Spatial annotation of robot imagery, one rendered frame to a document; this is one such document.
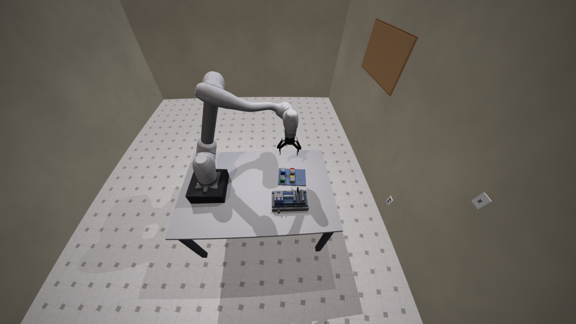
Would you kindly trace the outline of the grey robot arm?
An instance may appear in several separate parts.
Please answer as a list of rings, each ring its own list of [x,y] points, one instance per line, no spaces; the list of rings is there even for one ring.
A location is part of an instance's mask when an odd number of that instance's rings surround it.
[[[193,160],[193,171],[198,183],[196,189],[218,189],[221,173],[216,172],[216,141],[214,140],[218,107],[236,109],[243,112],[257,112],[271,109],[283,119],[285,137],[296,137],[298,114],[292,106],[283,101],[275,104],[270,102],[251,103],[225,91],[225,81],[218,72],[210,71],[204,75],[202,83],[195,87],[195,95],[203,103],[203,119],[201,137],[196,145],[196,157]],[[207,155],[206,155],[207,154]]]

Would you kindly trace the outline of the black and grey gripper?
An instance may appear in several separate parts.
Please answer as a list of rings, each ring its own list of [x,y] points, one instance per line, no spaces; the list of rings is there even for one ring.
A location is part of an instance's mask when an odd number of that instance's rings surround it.
[[[282,144],[282,142],[284,142],[284,143]],[[295,142],[297,143],[298,146],[295,144]],[[280,151],[279,155],[281,155],[281,148],[285,145],[295,146],[297,149],[297,156],[298,156],[298,152],[299,152],[299,150],[301,150],[301,146],[300,146],[300,143],[298,142],[298,139],[295,140],[295,138],[287,138],[287,137],[285,137],[285,139],[281,138],[279,145],[277,145],[277,149],[279,149],[279,151]]]

